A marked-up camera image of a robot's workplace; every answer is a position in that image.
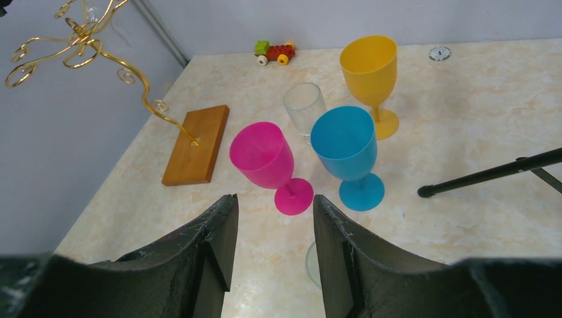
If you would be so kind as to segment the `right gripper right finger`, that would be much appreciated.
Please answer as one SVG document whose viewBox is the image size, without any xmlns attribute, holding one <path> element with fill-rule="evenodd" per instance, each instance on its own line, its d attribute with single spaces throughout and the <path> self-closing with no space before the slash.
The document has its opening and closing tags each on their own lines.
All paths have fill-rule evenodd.
<svg viewBox="0 0 562 318">
<path fill-rule="evenodd" d="M 370 232 L 323 195 L 313 224 L 327 317 L 561 316 L 558 258 L 442 264 Z"/>
</svg>

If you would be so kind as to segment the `pink plastic wine glass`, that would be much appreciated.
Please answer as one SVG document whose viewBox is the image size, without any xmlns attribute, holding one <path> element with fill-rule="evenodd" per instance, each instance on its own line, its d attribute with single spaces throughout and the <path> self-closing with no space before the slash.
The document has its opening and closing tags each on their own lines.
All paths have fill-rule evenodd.
<svg viewBox="0 0 562 318">
<path fill-rule="evenodd" d="M 311 184 L 295 178 L 295 160 L 282 129 L 261 121 L 240 130 L 229 148 L 231 163 L 250 182 L 274 189 L 274 204 L 284 215 L 299 215 L 312 203 Z"/>
</svg>

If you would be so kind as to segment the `blue plastic wine glass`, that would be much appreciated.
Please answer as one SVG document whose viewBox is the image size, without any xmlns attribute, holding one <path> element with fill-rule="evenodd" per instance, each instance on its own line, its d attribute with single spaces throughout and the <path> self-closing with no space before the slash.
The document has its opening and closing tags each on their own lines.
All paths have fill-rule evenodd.
<svg viewBox="0 0 562 318">
<path fill-rule="evenodd" d="M 310 138 L 323 167 L 341 180 L 339 197 L 347 208 L 368 211 L 382 202 L 383 181 L 372 173 L 378 154 L 375 124 L 366 110 L 331 109 L 315 122 Z"/>
</svg>

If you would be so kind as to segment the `yellow plastic wine glass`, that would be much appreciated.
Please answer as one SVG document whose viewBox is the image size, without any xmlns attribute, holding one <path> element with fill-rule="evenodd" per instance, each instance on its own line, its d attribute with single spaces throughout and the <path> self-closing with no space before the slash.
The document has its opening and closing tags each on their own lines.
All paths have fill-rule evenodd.
<svg viewBox="0 0 562 318">
<path fill-rule="evenodd" d="M 398 116 L 380 106 L 390 97 L 398 75 L 398 46 L 384 35 L 359 38 L 341 51 L 339 63 L 351 95 L 370 107 L 377 140 L 392 136 Z"/>
</svg>

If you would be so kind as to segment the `clear wine glass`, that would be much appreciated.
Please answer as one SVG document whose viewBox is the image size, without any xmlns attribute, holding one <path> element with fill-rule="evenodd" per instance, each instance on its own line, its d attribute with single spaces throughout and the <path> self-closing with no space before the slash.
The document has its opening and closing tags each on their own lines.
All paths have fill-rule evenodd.
<svg viewBox="0 0 562 318">
<path fill-rule="evenodd" d="M 319 262 L 316 250 L 316 242 L 312 242 L 306 254 L 306 271 L 312 283 L 321 289 L 321 277 L 319 273 Z"/>
<path fill-rule="evenodd" d="M 311 82 L 296 84 L 285 93 L 283 104 L 305 143 L 311 146 L 311 130 L 320 116 L 327 112 L 320 87 Z"/>
</svg>

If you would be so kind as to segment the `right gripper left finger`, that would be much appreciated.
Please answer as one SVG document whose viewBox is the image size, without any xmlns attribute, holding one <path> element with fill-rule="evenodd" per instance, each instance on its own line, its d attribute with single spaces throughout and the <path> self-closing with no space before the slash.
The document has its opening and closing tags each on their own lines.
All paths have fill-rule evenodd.
<svg viewBox="0 0 562 318">
<path fill-rule="evenodd" d="M 1 257 L 2 317 L 219 317 L 231 289 L 236 195 L 117 260 Z"/>
</svg>

